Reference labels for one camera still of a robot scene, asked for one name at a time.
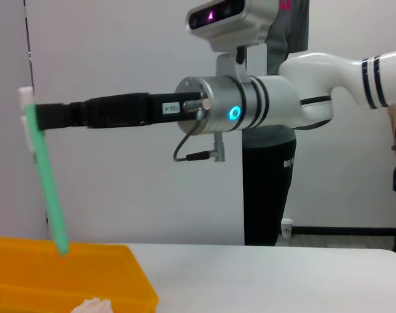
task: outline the person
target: person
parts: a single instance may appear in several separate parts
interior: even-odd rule
[[[267,75],[278,75],[288,54],[308,49],[309,0],[278,0],[267,46]],[[246,245],[274,246],[292,180],[296,138],[285,126],[242,131]]]

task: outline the green foam swab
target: green foam swab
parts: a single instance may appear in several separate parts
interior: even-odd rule
[[[69,251],[68,236],[50,165],[48,148],[44,140],[44,133],[38,128],[36,106],[34,104],[26,105],[24,110],[30,139],[35,149],[37,172],[40,184],[42,185],[46,206],[48,207],[49,226],[52,230],[53,240],[58,251],[61,254],[66,254]]]

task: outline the tabletop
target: tabletop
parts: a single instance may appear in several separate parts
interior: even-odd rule
[[[129,245],[157,313],[396,312],[396,254],[385,250]]]

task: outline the pink light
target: pink light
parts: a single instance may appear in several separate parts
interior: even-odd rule
[[[214,20],[214,13],[211,11],[211,12],[210,12],[210,15],[208,15],[207,21],[208,21],[208,22],[212,22],[213,20]]]
[[[290,0],[279,0],[279,4],[281,5],[281,10],[291,10]]]

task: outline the black pants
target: black pants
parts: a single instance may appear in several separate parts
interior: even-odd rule
[[[243,148],[246,245],[274,246],[281,229],[296,140],[273,147]]]

